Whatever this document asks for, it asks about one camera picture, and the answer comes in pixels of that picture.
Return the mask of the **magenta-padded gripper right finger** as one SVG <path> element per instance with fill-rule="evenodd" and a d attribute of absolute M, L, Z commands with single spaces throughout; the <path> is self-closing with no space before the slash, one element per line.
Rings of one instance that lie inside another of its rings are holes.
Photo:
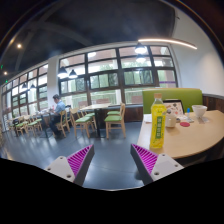
<path fill-rule="evenodd" d="M 145 185 L 183 169 L 167 154 L 156 154 L 136 144 L 131 145 L 130 153 Z"/>

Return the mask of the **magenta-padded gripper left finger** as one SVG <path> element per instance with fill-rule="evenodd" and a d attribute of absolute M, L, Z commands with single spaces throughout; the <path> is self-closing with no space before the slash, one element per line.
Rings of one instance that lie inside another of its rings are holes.
<path fill-rule="evenodd" d="M 59 156 L 45 170 L 82 186 L 94 154 L 94 146 L 89 145 L 68 157 Z"/>

